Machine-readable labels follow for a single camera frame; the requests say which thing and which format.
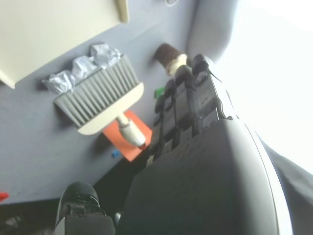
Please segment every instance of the cream-colored board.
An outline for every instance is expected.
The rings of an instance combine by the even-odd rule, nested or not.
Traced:
[[[119,98],[114,104],[79,128],[78,132],[89,136],[103,130],[103,128],[116,119],[118,115],[135,104],[142,97],[143,91],[143,83],[139,83],[139,85],[131,89],[126,95]]]
[[[127,0],[0,0],[0,80],[14,88],[41,66],[128,19]]]

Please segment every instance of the clear plastic wrapper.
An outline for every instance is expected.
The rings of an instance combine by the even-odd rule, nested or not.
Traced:
[[[67,91],[74,91],[75,78],[69,70],[58,74],[52,74],[48,79],[43,80],[43,84],[54,94],[63,94]]]
[[[73,60],[72,75],[75,77],[75,84],[87,78],[95,69],[97,66],[94,64],[93,58],[84,55]]]
[[[94,57],[95,64],[106,68],[114,65],[121,58],[121,52],[118,49],[109,47],[108,44],[92,45],[90,49],[91,55]]]

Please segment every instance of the white brush handle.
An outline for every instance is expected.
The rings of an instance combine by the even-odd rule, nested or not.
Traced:
[[[141,147],[145,144],[145,136],[131,119],[127,118],[124,114],[120,114],[116,120],[118,121],[121,135],[131,145]]]

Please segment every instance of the gray bristles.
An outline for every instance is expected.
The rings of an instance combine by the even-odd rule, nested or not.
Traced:
[[[138,84],[127,56],[123,55],[112,67],[98,70],[78,84],[72,94],[64,93],[54,103],[81,127]]]

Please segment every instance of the orange sticky note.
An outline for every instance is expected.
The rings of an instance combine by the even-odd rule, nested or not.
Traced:
[[[146,146],[148,146],[151,142],[152,130],[143,123],[132,111],[128,110],[125,113],[125,116],[129,119],[133,120],[142,134],[146,137]],[[118,123],[114,121],[112,124],[107,126],[102,133],[111,141],[114,146],[121,151],[124,157],[128,161],[134,160],[142,150],[136,146],[131,145],[128,143],[119,132]]]

